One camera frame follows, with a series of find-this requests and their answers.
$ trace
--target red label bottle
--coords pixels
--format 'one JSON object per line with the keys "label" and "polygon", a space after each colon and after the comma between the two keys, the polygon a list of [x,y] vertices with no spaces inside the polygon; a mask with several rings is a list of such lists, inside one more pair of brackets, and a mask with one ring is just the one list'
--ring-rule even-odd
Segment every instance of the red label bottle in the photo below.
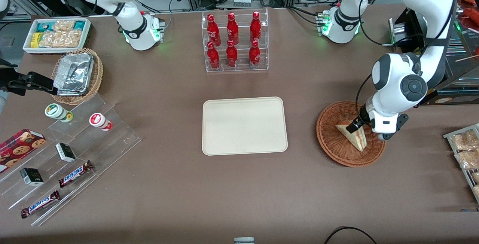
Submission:
{"label": "red label bottle", "polygon": [[219,38],[218,24],[214,22],[214,16],[209,14],[208,19],[208,36],[215,46],[221,45],[221,39]]}
{"label": "red label bottle", "polygon": [[258,48],[258,41],[255,40],[251,43],[250,48],[250,67],[256,69],[260,66],[260,49]]}
{"label": "red label bottle", "polygon": [[228,65],[235,68],[238,64],[238,50],[236,50],[233,39],[228,40],[228,48],[226,49],[226,56],[228,57]]}
{"label": "red label bottle", "polygon": [[213,70],[218,70],[219,69],[219,55],[217,50],[214,48],[214,43],[211,41],[208,41],[207,43],[208,46],[208,61],[210,63],[211,69]]}
{"label": "red label bottle", "polygon": [[228,25],[226,29],[228,31],[228,39],[232,39],[234,44],[237,45],[240,42],[240,32],[233,12],[228,13]]}
{"label": "red label bottle", "polygon": [[255,11],[253,12],[253,20],[251,21],[250,25],[250,40],[251,43],[253,41],[258,40],[261,38],[261,22],[260,22],[260,13]]}

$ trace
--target cookie box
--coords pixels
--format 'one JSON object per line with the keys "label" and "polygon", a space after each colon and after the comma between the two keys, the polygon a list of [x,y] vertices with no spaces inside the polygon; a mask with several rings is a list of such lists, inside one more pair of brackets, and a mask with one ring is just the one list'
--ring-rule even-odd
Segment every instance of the cookie box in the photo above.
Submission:
{"label": "cookie box", "polygon": [[34,131],[23,129],[0,144],[0,173],[46,143],[45,137]]}

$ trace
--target wicker basket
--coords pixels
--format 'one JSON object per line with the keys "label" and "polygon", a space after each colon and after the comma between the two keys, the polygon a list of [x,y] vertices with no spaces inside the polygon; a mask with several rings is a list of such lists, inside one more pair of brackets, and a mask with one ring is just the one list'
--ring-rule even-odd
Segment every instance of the wicker basket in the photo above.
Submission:
{"label": "wicker basket", "polygon": [[[103,64],[101,63],[100,58],[98,57],[97,53],[93,50],[88,48],[82,48],[80,50],[75,50],[72,52],[67,53],[67,55],[75,55],[80,53],[89,53],[94,56],[95,63],[94,63],[94,70],[91,74],[91,80],[89,84],[89,92],[84,96],[60,96],[60,95],[53,95],[53,99],[55,101],[62,103],[62,104],[70,104],[71,106],[76,106],[81,102],[87,101],[94,97],[94,95],[98,92],[98,89],[101,85],[101,77],[103,76]],[[53,69],[51,79],[55,79],[55,75],[57,74],[58,65],[60,63],[61,58],[58,60],[55,68]]]}
{"label": "wicker basket", "polygon": [[363,126],[367,145],[362,152],[336,128],[340,121],[349,121],[356,117],[354,102],[341,101],[327,106],[316,123],[316,135],[323,150],[331,159],[349,167],[372,164],[381,157],[385,148],[385,141],[379,140],[368,125]]}

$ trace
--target brown tablecloth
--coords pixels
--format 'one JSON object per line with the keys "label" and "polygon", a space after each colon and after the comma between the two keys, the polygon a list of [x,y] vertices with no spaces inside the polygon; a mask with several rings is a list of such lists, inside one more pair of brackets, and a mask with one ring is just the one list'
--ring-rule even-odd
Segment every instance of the brown tablecloth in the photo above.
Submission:
{"label": "brown tablecloth", "polygon": [[[387,19],[402,10],[370,6],[366,31],[387,41]],[[286,9],[269,13],[270,70],[241,75],[206,74],[201,13],[175,14],[164,43],[144,52],[125,43],[113,17],[91,18],[87,46],[104,65],[100,93],[143,140],[41,227],[1,206],[0,243],[232,243],[248,236],[258,244],[322,243],[342,225],[378,243],[477,243],[478,214],[459,212],[477,205],[442,138],[479,122],[477,106],[412,109],[376,163],[341,166],[321,150],[316,119],[328,104],[353,100],[390,48],[363,34],[337,45]],[[58,58],[25,54],[20,71],[49,75]],[[373,92],[366,84],[360,101]],[[265,96],[284,101],[286,152],[202,153],[205,101]],[[50,102],[43,92],[10,95],[0,140],[47,128]],[[331,243],[342,241],[368,239],[340,232]]]}

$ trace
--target wooden skewer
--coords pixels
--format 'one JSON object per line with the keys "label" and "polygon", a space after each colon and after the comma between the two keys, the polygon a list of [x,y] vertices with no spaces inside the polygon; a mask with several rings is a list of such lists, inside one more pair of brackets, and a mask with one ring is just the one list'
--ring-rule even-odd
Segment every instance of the wooden skewer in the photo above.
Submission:
{"label": "wooden skewer", "polygon": [[471,59],[471,58],[475,58],[475,57],[479,57],[479,55],[474,55],[474,56],[470,56],[470,57],[467,57],[467,58],[462,58],[462,59],[456,60],[456,62]]}

